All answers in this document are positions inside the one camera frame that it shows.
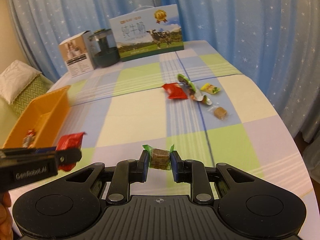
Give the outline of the left hand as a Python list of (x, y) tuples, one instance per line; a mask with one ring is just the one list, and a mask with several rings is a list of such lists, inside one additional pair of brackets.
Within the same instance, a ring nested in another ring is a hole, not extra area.
[(11, 207), (11, 198), (9, 192), (3, 193), (1, 199), (0, 213), (0, 236), (1, 240), (13, 240), (12, 216), (9, 208)]

